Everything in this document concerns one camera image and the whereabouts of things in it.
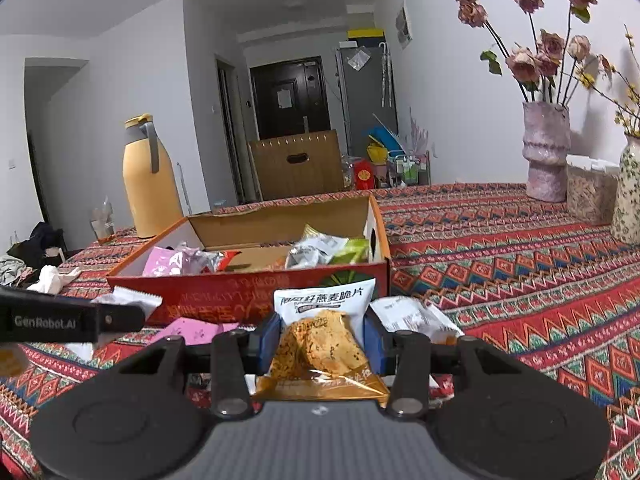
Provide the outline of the oat crisp snack packet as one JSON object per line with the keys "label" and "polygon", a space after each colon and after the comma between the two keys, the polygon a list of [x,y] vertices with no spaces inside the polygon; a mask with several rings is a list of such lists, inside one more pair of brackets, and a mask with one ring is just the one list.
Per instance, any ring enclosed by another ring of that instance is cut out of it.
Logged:
{"label": "oat crisp snack packet", "polygon": [[273,293],[280,339],[254,399],[360,401],[384,406],[388,389],[364,353],[363,321],[376,281]]}

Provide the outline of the white snack packet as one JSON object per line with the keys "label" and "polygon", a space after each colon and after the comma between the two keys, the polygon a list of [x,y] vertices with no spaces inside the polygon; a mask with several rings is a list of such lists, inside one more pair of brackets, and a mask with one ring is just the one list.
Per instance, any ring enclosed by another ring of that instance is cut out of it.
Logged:
{"label": "white snack packet", "polygon": [[390,333],[415,332],[430,338],[433,344],[455,344],[463,330],[450,321],[438,307],[425,307],[419,299],[405,296],[383,297],[370,307]]}
{"label": "white snack packet", "polygon": [[324,266],[347,245],[348,239],[326,234],[308,236],[299,240],[285,259],[287,269],[305,269]]}

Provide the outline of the green snack bar packet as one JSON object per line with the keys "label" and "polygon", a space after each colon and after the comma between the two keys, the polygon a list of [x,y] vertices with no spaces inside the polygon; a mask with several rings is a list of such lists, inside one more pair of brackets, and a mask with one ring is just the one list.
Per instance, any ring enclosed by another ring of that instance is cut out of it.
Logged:
{"label": "green snack bar packet", "polygon": [[300,240],[304,245],[318,249],[319,263],[355,264],[369,261],[370,244],[363,237],[348,238],[322,233],[309,224],[303,230]]}

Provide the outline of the white snack packet on table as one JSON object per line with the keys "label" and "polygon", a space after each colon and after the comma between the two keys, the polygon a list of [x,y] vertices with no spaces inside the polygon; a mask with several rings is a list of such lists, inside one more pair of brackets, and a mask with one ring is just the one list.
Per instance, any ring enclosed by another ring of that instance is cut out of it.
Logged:
{"label": "white snack packet on table", "polygon": [[370,307],[390,333],[415,332],[430,338],[433,344],[455,344],[463,330],[450,321],[438,307],[425,307],[419,299],[405,296],[383,297]]}

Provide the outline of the white crumpled cloth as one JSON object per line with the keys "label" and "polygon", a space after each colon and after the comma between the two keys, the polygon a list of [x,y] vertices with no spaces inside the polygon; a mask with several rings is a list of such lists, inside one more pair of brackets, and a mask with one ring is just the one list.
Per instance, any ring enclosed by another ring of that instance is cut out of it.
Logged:
{"label": "white crumpled cloth", "polygon": [[55,266],[44,266],[40,270],[38,280],[29,285],[27,290],[40,292],[40,294],[57,295],[66,285],[77,280],[80,274],[79,266],[68,273],[62,273]]}

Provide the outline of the pink snack packet on table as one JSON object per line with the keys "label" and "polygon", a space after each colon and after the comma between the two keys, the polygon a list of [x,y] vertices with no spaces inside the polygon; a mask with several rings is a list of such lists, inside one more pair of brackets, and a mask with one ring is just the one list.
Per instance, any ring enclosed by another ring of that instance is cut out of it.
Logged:
{"label": "pink snack packet on table", "polygon": [[193,318],[177,318],[165,328],[155,334],[149,344],[154,344],[163,338],[180,336],[187,346],[209,344],[217,335],[230,332],[239,327],[238,323],[207,323]]}

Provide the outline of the drinking glass with straw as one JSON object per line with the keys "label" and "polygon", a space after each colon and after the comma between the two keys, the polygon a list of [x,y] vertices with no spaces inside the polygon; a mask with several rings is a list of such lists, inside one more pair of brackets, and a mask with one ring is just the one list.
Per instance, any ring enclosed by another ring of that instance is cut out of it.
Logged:
{"label": "drinking glass with straw", "polygon": [[101,206],[93,208],[90,216],[90,226],[94,236],[100,244],[112,240],[115,236],[113,221],[113,206],[107,197]]}

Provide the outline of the patterned red tablecloth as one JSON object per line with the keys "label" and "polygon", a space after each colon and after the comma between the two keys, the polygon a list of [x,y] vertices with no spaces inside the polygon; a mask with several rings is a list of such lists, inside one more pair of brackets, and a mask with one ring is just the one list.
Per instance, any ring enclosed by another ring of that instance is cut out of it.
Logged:
{"label": "patterned red tablecloth", "polygon": [[599,477],[639,474],[639,251],[519,184],[378,191],[392,291],[604,409]]}

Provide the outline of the red gift box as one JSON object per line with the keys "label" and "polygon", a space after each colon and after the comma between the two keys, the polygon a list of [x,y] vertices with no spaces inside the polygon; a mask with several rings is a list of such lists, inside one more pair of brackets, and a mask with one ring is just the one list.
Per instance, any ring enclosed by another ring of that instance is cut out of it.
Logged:
{"label": "red gift box", "polygon": [[358,158],[352,163],[354,183],[357,190],[374,190],[376,188],[375,174],[372,164],[364,158]]}

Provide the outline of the yellow thermos jug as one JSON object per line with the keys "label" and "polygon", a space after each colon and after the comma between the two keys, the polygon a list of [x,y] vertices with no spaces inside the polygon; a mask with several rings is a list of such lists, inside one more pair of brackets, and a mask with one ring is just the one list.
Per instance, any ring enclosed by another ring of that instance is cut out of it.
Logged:
{"label": "yellow thermos jug", "polygon": [[183,218],[170,157],[153,116],[125,122],[129,142],[122,155],[122,178],[138,237],[152,238]]}

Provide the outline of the grey refrigerator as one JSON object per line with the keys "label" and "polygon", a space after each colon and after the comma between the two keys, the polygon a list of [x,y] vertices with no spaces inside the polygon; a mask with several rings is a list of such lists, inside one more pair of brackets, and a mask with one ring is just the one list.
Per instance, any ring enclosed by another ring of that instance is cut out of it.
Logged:
{"label": "grey refrigerator", "polygon": [[346,146],[350,156],[366,157],[369,131],[387,127],[397,132],[394,88],[381,38],[335,51]]}

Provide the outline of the clear container with lid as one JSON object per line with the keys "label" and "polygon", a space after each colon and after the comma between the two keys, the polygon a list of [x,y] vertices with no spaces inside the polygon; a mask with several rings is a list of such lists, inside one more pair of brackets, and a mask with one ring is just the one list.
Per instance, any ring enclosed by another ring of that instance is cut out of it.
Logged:
{"label": "clear container with lid", "polygon": [[593,226],[610,224],[620,171],[618,163],[582,155],[568,155],[566,163],[568,212]]}

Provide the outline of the floral patterned vase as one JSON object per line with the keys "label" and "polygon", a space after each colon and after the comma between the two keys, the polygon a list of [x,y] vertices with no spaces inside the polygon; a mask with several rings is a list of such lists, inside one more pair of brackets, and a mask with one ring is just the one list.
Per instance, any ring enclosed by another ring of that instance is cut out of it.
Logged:
{"label": "floral patterned vase", "polygon": [[638,136],[627,136],[627,145],[620,155],[611,233],[628,245],[638,245],[640,240],[639,152]]}

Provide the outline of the yellow box on refrigerator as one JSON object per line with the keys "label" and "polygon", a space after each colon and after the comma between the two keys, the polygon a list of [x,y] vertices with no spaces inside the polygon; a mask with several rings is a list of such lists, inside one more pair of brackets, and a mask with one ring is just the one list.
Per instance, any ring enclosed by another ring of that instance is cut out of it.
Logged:
{"label": "yellow box on refrigerator", "polygon": [[379,28],[358,28],[349,29],[347,32],[349,40],[367,39],[367,38],[384,38],[384,30]]}

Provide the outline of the dried pink roses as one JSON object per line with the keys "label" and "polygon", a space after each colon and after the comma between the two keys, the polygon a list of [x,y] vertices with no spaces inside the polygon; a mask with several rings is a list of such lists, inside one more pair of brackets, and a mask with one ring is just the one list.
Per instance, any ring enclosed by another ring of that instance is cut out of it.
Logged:
{"label": "dried pink roses", "polygon": [[491,25],[480,0],[454,1],[458,5],[461,24],[485,29],[495,41],[492,48],[480,54],[489,73],[500,75],[508,70],[527,103],[568,107],[579,86],[593,90],[598,78],[613,78],[615,66],[604,55],[594,53],[587,36],[572,33],[572,21],[587,24],[590,9],[598,4],[598,0],[566,0],[566,31],[562,35],[535,25],[534,14],[544,8],[544,0],[512,0],[527,18],[533,45],[514,44],[510,48]]}

